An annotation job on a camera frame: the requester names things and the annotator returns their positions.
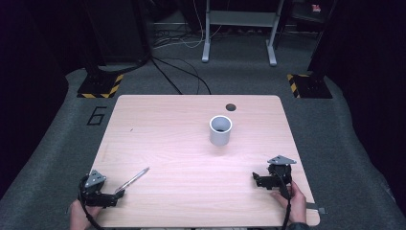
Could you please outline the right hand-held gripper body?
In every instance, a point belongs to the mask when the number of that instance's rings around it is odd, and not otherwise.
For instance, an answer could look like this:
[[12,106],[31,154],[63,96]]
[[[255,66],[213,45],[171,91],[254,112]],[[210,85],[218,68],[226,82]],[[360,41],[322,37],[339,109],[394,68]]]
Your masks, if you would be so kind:
[[291,165],[296,164],[295,160],[278,155],[268,160],[269,166],[267,168],[269,175],[265,177],[265,188],[272,190],[279,188],[281,195],[289,199],[290,194],[287,185],[292,181]]

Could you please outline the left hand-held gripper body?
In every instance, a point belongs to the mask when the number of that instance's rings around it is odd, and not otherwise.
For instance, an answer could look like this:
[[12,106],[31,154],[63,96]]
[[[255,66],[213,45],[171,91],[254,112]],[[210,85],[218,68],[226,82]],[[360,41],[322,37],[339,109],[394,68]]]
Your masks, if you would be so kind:
[[79,201],[92,207],[109,207],[113,196],[101,192],[106,177],[96,170],[92,170],[79,183]]

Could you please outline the silver pen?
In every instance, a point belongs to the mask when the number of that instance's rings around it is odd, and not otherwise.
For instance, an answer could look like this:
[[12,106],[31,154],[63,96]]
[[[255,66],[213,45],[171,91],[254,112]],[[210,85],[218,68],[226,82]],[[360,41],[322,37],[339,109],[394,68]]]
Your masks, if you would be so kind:
[[131,184],[133,184],[135,181],[140,179],[144,174],[146,174],[149,171],[149,167],[142,169],[140,172],[138,172],[136,175],[134,175],[131,179],[126,181],[122,186],[120,186],[118,189],[115,190],[115,194],[121,191],[124,191],[127,189]]

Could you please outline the person's left hand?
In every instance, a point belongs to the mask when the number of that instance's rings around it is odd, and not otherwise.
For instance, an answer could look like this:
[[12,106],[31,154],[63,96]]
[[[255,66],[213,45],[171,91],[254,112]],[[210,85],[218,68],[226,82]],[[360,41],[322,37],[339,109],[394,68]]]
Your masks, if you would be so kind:
[[[96,218],[102,210],[102,207],[85,206],[88,214]],[[86,217],[81,204],[78,200],[71,203],[70,207],[70,230],[87,230],[91,227],[91,222]]]

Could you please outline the person's right hand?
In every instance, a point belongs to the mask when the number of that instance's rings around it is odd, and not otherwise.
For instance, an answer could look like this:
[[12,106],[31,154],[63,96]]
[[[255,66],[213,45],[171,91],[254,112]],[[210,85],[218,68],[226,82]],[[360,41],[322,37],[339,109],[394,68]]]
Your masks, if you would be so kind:
[[271,196],[275,198],[283,208],[290,206],[289,218],[290,223],[306,223],[306,197],[292,181],[290,185],[290,200],[284,198],[280,193],[273,192]]

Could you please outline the white cup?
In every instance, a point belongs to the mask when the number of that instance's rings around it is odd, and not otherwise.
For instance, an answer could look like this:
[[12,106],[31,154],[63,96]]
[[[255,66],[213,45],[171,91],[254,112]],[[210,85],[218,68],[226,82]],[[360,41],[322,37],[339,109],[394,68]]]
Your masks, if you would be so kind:
[[230,141],[233,123],[230,118],[217,115],[210,120],[210,141],[217,147],[226,146]]

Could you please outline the grey metal stand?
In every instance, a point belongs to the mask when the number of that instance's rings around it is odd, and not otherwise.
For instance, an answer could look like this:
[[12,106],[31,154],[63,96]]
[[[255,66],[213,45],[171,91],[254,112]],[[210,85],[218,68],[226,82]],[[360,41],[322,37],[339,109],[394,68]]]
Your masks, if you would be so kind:
[[211,0],[206,0],[205,10],[205,41],[201,60],[207,63],[211,51],[211,26],[245,26],[270,28],[271,33],[265,41],[268,61],[271,66],[277,65],[274,39],[282,15],[284,0],[277,0],[278,6],[275,11],[255,12],[255,11],[215,11],[211,9]]

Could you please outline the dark cabinet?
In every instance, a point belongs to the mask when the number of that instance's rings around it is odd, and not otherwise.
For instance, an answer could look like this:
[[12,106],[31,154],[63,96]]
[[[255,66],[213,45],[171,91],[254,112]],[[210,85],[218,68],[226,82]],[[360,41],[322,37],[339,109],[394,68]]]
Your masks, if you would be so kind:
[[143,65],[150,59],[145,0],[84,0],[105,64]]

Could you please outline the dark box with red label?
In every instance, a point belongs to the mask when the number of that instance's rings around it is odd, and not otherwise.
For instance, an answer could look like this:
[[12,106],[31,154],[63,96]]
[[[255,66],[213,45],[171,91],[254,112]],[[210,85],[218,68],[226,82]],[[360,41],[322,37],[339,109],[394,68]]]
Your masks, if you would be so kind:
[[335,0],[304,0],[303,2],[295,2],[290,16],[295,20],[323,24],[329,17],[334,3]]

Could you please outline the grey bracket at table edge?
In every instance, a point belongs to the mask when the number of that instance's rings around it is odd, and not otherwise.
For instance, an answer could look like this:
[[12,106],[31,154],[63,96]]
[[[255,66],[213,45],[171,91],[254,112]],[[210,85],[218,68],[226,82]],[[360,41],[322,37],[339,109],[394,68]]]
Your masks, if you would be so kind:
[[317,211],[320,215],[326,215],[327,209],[324,207],[320,207],[317,203],[307,203],[306,209],[311,209]]

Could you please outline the black yellow striped base plate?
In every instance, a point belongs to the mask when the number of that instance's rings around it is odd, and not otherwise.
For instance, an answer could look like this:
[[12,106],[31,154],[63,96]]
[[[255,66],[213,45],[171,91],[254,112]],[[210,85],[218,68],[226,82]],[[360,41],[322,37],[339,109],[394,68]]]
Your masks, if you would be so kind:
[[123,78],[123,75],[105,74],[100,79],[93,80],[87,76],[78,89],[77,97],[86,99],[113,98]]
[[314,80],[309,75],[288,74],[291,91],[297,99],[331,99],[332,95],[323,80]]

